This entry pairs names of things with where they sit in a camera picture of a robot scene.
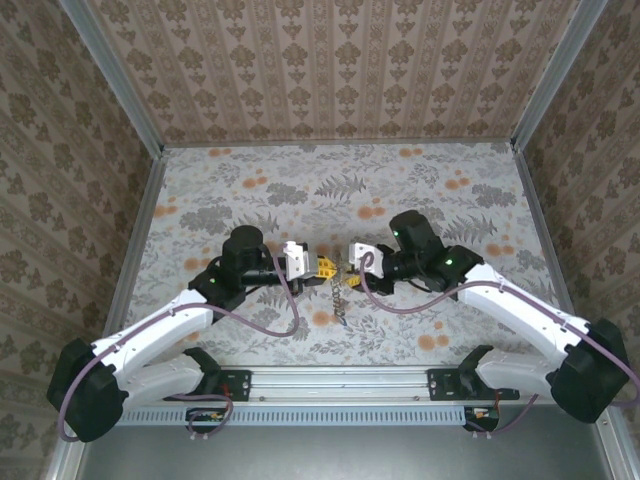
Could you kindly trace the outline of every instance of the patterned wallpaper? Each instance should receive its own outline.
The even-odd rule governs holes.
[[[101,334],[151,160],[58,3],[0,2],[0,478],[37,478],[61,347]]]
[[[89,0],[167,144],[510,136],[577,0]]]
[[[523,288],[555,301],[506,143],[175,148],[164,155],[164,186],[129,322],[185,288],[237,225],[260,228],[272,250],[307,241],[345,271],[353,241],[395,246],[389,220],[409,209],[425,214],[446,244],[473,249]],[[424,298],[405,283],[385,301],[408,307]],[[197,344],[222,365],[428,365],[458,363],[481,343],[530,348],[494,318],[454,301],[398,316],[340,281],[306,288],[297,301],[302,326],[291,339],[223,319],[167,356]],[[335,316],[340,308],[344,323]],[[277,287],[253,293],[237,313],[280,331],[291,321]]]
[[[616,322],[639,371],[640,2],[609,1],[525,154],[576,310]]]

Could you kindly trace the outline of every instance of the floral tablecloth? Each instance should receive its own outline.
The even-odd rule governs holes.
[[[408,209],[424,213],[445,244],[475,250],[555,303],[506,143],[180,148],[164,155],[168,167],[128,323],[185,288],[235,226],[260,228],[272,250],[287,240],[306,241],[341,263],[354,240],[395,247],[388,222]],[[399,284],[384,301],[409,307],[427,299]],[[336,301],[346,310],[346,325],[334,315]],[[302,325],[292,338],[267,337],[224,319],[174,349],[197,344],[226,365],[451,364],[480,343],[530,349],[495,319],[455,301],[397,316],[374,308],[364,294],[325,284],[307,288],[298,305]],[[260,289],[237,312],[271,329],[291,324],[279,287]]]

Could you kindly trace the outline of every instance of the table surface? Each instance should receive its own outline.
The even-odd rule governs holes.
[[[167,169],[133,291],[128,323],[166,304],[238,225],[260,228],[276,250],[286,240],[340,265],[354,240],[395,247],[396,214],[424,213],[445,244],[483,255],[508,278],[555,303],[555,294],[506,143],[319,145],[169,149]],[[476,345],[530,347],[505,326],[454,301],[396,316],[364,294],[340,288],[346,325],[328,284],[298,298],[302,325],[290,339],[232,320],[194,334],[165,357],[199,345],[223,365],[429,365],[460,362]],[[409,307],[428,295],[407,284],[385,302]],[[263,288],[237,313],[285,330],[291,312],[280,287]]]
[[[506,416],[517,412],[504,407]],[[179,427],[119,427],[86,447],[79,479],[606,480],[596,427],[532,409],[490,440],[462,427],[228,427],[189,440]]]

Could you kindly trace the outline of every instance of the purple cable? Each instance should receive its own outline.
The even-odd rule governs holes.
[[[222,401],[222,402],[226,402],[227,404],[227,414],[225,415],[225,417],[222,419],[222,421],[218,424],[217,427],[215,427],[212,431],[206,433],[206,434],[201,434],[202,436],[207,435],[207,436],[211,436],[211,435],[215,435],[216,433],[218,433],[220,430],[222,430],[222,427],[224,427],[227,422],[231,419],[231,414],[233,413],[233,402],[231,401],[231,399],[229,397],[225,397],[224,395],[214,395],[214,394],[210,394],[210,395],[173,395],[171,398],[175,398],[176,400],[183,400],[183,401],[187,401],[187,402],[196,402],[199,400],[205,400],[205,401]],[[189,433],[191,433],[192,438],[195,438],[196,435],[198,435],[196,433],[196,431],[193,429],[193,420],[199,416],[202,415],[203,413],[207,413],[207,410],[196,410],[195,412],[191,412],[191,415],[189,415],[189,424],[187,425],[187,430],[189,430]]]
[[[291,311],[293,312],[293,327],[291,327],[291,330],[289,330],[287,332],[273,332],[271,330],[267,330],[264,327],[261,327],[260,325],[256,325],[255,323],[250,322],[246,318],[243,318],[243,317],[241,317],[240,315],[238,315],[236,313],[229,312],[229,311],[227,311],[227,310],[225,310],[223,308],[216,307],[214,305],[208,305],[206,303],[188,303],[188,304],[185,304],[185,305],[180,305],[180,306],[175,307],[173,309],[169,309],[169,310],[167,310],[165,312],[162,312],[162,313],[156,315],[155,317],[151,318],[147,322],[145,322],[145,323],[143,323],[141,325],[138,325],[135,329],[133,329],[127,335],[125,335],[124,337],[119,339],[113,345],[109,346],[104,352],[98,354],[89,363],[87,363],[82,370],[80,370],[80,373],[78,373],[76,378],[73,379],[73,382],[71,382],[71,385],[69,386],[69,389],[67,390],[67,393],[65,394],[64,399],[62,400],[62,404],[60,405],[60,411],[58,413],[58,424],[57,424],[58,435],[60,436],[60,438],[62,440],[64,440],[64,441],[66,441],[66,442],[77,442],[78,441],[78,437],[70,437],[69,435],[67,435],[67,433],[64,430],[64,421],[65,421],[65,418],[67,417],[67,410],[69,409],[69,403],[71,402],[71,398],[73,397],[73,394],[77,390],[78,385],[80,385],[80,382],[82,382],[84,377],[87,376],[87,374],[91,371],[91,369],[93,367],[95,367],[98,363],[100,363],[107,355],[117,351],[125,343],[127,343],[129,340],[131,340],[136,335],[138,335],[140,332],[142,332],[143,330],[146,330],[150,326],[158,323],[161,320],[164,320],[165,318],[167,318],[169,316],[173,316],[176,313],[182,312],[183,310],[189,310],[189,309],[192,309],[192,308],[204,308],[204,309],[207,309],[207,310],[212,310],[213,312],[222,313],[223,315],[225,315],[227,317],[231,317],[234,320],[237,320],[238,322],[242,323],[243,325],[246,325],[247,327],[253,328],[254,330],[257,330],[258,332],[264,333],[265,335],[269,335],[269,336],[272,336],[272,337],[279,337],[279,338],[291,337],[292,335],[295,335],[295,333],[298,331],[298,328],[300,327],[300,315],[298,313],[298,306],[296,305],[296,302],[293,299],[293,295],[291,295],[291,292],[289,291],[289,287],[287,286],[287,280],[284,277],[284,273],[282,273],[282,269],[280,268],[280,264],[278,263],[278,258],[277,257],[273,257],[273,265],[274,265],[276,273],[278,275],[278,279],[280,280],[280,283],[282,284],[282,287],[284,288],[284,294],[287,297],[287,301],[289,302],[289,305],[291,306]],[[192,400],[197,400],[197,398],[195,396],[194,397],[188,397],[188,398],[192,399]],[[229,413],[231,413],[231,411],[233,411],[233,406],[230,407]],[[222,425],[224,425],[224,423],[226,423],[226,421],[221,423],[218,426],[218,429]]]
[[[407,308],[407,309],[389,307],[389,306],[385,305],[384,303],[380,302],[376,297],[374,297],[373,293],[369,289],[369,286],[367,285],[367,279],[365,277],[365,267],[369,266],[369,265],[371,265],[373,263],[373,257],[374,257],[373,253],[371,253],[371,252],[367,252],[362,256],[362,259],[360,261],[360,284],[362,285],[362,288],[364,289],[365,293],[367,294],[367,297],[369,297],[369,300],[371,300],[371,302],[374,305],[376,305],[378,308],[380,308],[381,310],[384,310],[384,311],[387,311],[387,312],[390,312],[390,313],[396,313],[396,314],[399,314],[399,315],[407,314],[407,313],[419,313],[419,312],[422,312],[424,310],[427,310],[428,308],[433,307],[434,305],[437,305],[438,303],[442,302],[443,300],[445,300],[446,298],[450,297],[451,295],[454,295],[454,294],[456,294],[458,292],[461,292],[462,290],[466,290],[467,288],[472,288],[472,287],[497,288],[501,292],[510,293],[514,297],[522,300],[523,302],[525,302],[530,307],[538,310],[540,313],[542,313],[542,314],[546,315],[547,317],[549,317],[554,323],[557,323],[558,325],[562,326],[566,330],[570,331],[571,333],[573,333],[574,335],[579,337],[580,340],[584,340],[585,342],[587,342],[590,346],[595,348],[600,354],[602,354],[605,358],[610,360],[616,367],[618,367],[620,370],[622,370],[629,377],[629,379],[633,382],[633,384],[636,387],[636,396],[635,396],[635,398],[633,400],[629,400],[629,401],[626,401],[626,402],[611,402],[612,406],[620,407],[620,408],[631,408],[631,407],[635,407],[635,406],[640,404],[640,378],[638,378],[638,375],[636,375],[636,373],[633,370],[631,370],[622,360],[620,360],[618,357],[616,357],[614,354],[612,354],[609,350],[604,348],[598,342],[596,342],[591,337],[589,337],[586,334],[584,334],[583,332],[581,332],[579,329],[577,329],[576,327],[574,327],[570,323],[566,323],[562,318],[560,318],[555,313],[550,312],[549,310],[544,308],[539,303],[537,303],[534,300],[530,299],[526,295],[523,295],[518,290],[516,290],[514,288],[511,288],[509,285],[502,285],[499,282],[493,282],[493,281],[489,281],[489,280],[477,280],[477,281],[464,283],[462,285],[458,285],[457,287],[451,288],[451,289],[447,290],[446,292],[444,292],[439,297],[436,297],[435,299],[431,300],[430,302],[428,302],[428,303],[426,303],[424,305],[420,305],[420,306],[413,307],[413,308]]]
[[[471,425],[473,428],[475,428],[476,430],[478,430],[475,433],[478,433],[480,435],[484,435],[486,437],[492,436],[492,435],[499,435],[501,433],[507,433],[509,430],[511,430],[513,427],[515,427],[518,422],[520,420],[522,420],[522,418],[527,414],[527,412],[529,410],[531,410],[531,407],[533,407],[533,404],[536,403],[536,400],[538,399],[538,394],[536,393],[535,395],[533,395],[530,399],[529,402],[527,403],[527,405],[522,409],[522,411],[518,414],[518,416],[516,418],[513,419],[512,422],[509,422],[507,425],[505,425],[504,427],[500,427],[496,430],[494,430],[493,432],[487,432],[484,428],[482,428],[480,425],[478,425],[477,423],[471,422],[469,420],[467,420],[467,424]]]

